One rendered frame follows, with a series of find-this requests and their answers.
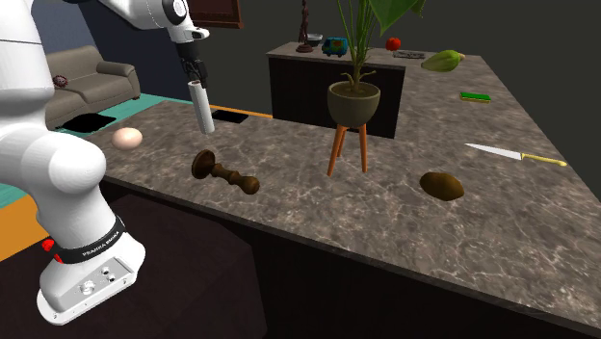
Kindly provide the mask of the dark framed wall picture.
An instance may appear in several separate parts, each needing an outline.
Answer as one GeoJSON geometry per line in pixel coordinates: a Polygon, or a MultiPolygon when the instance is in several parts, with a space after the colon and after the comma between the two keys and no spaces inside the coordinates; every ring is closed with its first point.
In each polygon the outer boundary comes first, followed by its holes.
{"type": "Polygon", "coordinates": [[[239,0],[187,0],[194,24],[203,28],[242,29],[239,0]]]}

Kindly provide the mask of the blue toy van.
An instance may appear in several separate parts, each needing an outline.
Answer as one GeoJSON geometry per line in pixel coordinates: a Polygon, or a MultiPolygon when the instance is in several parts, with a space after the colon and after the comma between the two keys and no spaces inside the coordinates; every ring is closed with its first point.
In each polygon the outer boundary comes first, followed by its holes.
{"type": "Polygon", "coordinates": [[[348,40],[341,37],[328,37],[322,45],[322,52],[327,56],[336,55],[338,58],[347,54],[348,40]]]}

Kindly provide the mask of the brown potato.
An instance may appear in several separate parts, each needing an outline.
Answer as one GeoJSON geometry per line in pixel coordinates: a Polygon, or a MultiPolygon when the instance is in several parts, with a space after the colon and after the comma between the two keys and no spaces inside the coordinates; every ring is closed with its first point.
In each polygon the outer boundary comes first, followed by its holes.
{"type": "Polygon", "coordinates": [[[461,183],[449,173],[427,172],[420,178],[419,184],[427,194],[443,201],[464,196],[461,183]]]}

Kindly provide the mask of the beige sofa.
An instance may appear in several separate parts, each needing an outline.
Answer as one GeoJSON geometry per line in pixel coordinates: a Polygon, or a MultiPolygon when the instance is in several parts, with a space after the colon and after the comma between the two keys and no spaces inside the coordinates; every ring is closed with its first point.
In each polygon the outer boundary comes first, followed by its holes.
{"type": "Polygon", "coordinates": [[[52,78],[66,78],[66,85],[55,87],[46,107],[49,130],[83,114],[99,113],[141,96],[135,68],[105,61],[93,45],[49,53],[46,61],[52,78]]]}

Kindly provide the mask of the pale egg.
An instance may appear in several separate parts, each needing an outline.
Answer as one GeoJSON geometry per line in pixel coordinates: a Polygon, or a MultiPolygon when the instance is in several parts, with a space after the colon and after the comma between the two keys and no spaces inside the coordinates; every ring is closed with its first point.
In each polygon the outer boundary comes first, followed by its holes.
{"type": "Polygon", "coordinates": [[[119,150],[132,150],[143,141],[143,134],[136,128],[124,127],[118,129],[111,139],[112,145],[119,150]]]}

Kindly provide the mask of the dark slender figurine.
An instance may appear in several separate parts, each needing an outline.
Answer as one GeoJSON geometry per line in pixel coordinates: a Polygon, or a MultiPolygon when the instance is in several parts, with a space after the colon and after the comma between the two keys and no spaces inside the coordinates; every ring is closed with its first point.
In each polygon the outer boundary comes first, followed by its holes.
{"type": "Polygon", "coordinates": [[[302,10],[301,10],[301,24],[300,24],[300,32],[298,37],[299,45],[296,48],[298,53],[310,53],[313,51],[313,47],[308,43],[308,16],[309,11],[307,7],[307,1],[301,0],[302,10]]]}

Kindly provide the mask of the dark robot stand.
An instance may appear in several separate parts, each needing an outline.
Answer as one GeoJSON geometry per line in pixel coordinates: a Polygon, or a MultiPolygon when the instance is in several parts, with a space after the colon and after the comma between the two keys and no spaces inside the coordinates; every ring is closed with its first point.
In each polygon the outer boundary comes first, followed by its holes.
{"type": "Polygon", "coordinates": [[[217,222],[138,196],[111,204],[146,256],[137,281],[64,326],[40,315],[40,243],[0,261],[0,339],[262,339],[251,247],[217,222]]]}

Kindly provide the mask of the white cylinder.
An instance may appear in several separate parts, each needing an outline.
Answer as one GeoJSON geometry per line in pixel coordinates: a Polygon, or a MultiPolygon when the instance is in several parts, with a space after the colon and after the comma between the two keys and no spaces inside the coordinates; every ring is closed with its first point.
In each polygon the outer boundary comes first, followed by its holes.
{"type": "Polygon", "coordinates": [[[199,80],[190,81],[188,83],[188,88],[201,133],[205,135],[213,133],[215,131],[215,126],[206,89],[199,80]]]}

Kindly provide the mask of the potted plant on wooden legs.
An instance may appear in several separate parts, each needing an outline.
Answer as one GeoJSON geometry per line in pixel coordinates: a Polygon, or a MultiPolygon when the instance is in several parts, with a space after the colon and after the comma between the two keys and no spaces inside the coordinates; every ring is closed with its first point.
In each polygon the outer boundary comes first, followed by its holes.
{"type": "Polygon", "coordinates": [[[375,114],[380,100],[380,89],[365,83],[362,67],[368,60],[371,36],[376,25],[385,32],[407,11],[420,15],[426,0],[358,0],[356,10],[349,10],[349,17],[340,15],[352,59],[352,70],[343,75],[347,78],[329,85],[327,107],[336,122],[327,175],[333,174],[336,159],[342,154],[346,132],[355,128],[359,133],[361,168],[368,169],[367,122],[375,114]]]}

